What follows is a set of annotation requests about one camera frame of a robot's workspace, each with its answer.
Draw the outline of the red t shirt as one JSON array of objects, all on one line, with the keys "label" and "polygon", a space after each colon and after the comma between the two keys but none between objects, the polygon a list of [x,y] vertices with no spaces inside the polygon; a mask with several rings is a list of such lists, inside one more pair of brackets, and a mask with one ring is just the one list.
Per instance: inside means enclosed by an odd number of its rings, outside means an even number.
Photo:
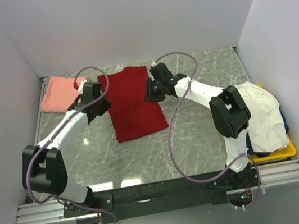
[{"label": "red t shirt", "polygon": [[145,102],[147,68],[128,66],[108,75],[106,99],[119,143],[151,135],[168,127],[159,103]]}]

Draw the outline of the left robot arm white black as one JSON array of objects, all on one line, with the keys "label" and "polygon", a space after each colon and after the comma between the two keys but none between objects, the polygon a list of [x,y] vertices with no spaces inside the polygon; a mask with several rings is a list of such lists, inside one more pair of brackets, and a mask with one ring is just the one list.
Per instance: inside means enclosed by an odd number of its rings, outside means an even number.
[{"label": "left robot arm white black", "polygon": [[36,203],[45,203],[48,198],[39,200],[35,198],[35,192],[74,202],[76,209],[84,214],[93,212],[97,206],[90,187],[70,180],[61,152],[97,116],[102,116],[110,109],[111,103],[105,96],[109,86],[109,82],[104,86],[99,82],[80,82],[76,88],[77,97],[57,127],[37,145],[24,148],[22,184]]}]

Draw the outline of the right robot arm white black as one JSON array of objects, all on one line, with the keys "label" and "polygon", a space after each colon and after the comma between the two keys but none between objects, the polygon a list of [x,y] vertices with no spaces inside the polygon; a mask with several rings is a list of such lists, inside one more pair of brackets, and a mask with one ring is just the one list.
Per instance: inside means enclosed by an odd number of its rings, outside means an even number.
[{"label": "right robot arm white black", "polygon": [[177,165],[173,166],[181,176],[193,183],[217,183],[228,179],[231,187],[241,188],[248,180],[251,170],[247,151],[247,128],[251,112],[235,86],[215,87],[195,81],[185,74],[173,75],[167,66],[160,62],[150,68],[151,77],[146,81],[146,101],[163,102],[166,96],[189,99],[210,110],[214,126],[224,137],[226,147],[226,167],[218,175],[205,180],[186,175]]}]

